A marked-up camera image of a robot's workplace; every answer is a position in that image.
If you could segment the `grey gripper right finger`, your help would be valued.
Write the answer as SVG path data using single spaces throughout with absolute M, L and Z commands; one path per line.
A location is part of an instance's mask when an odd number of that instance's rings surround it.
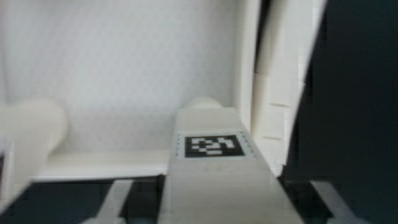
M 372 224 L 356 215 L 329 182 L 282 179 L 282 184 L 305 224 Z

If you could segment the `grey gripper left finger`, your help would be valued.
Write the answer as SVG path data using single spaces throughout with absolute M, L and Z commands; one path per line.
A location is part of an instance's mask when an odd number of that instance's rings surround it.
M 157 224 L 157 184 L 116 180 L 107 192 L 98 213 L 83 224 Z

